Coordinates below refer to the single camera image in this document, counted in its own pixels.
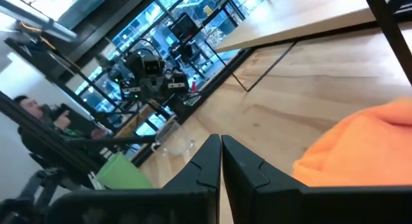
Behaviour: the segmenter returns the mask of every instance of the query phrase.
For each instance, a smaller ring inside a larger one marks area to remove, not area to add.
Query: orange cloth
[[[311,187],[412,185],[412,98],[340,121],[295,162],[293,177]]]

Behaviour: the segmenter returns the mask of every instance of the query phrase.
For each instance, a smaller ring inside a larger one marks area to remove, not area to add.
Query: wooden table
[[[366,0],[266,0],[216,51],[249,48],[374,20]]]

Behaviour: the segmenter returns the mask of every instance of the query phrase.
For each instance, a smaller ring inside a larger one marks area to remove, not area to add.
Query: person
[[[25,111],[40,120],[45,126],[54,130],[65,140],[75,138],[99,139],[106,135],[106,132],[101,129],[94,129],[90,134],[70,129],[71,120],[68,118],[69,111],[59,111],[57,106],[49,106],[47,104],[40,105],[35,99],[27,97],[26,95],[15,97],[14,102],[18,103]],[[23,145],[36,156],[35,160],[42,167],[45,167],[45,165],[48,167],[62,167],[67,170],[71,179],[74,179],[83,186],[91,187],[87,175],[73,172],[73,170],[70,169],[70,164],[65,163],[64,159],[49,147],[45,147],[37,136],[31,134],[23,127],[18,128],[18,133],[21,136]]]

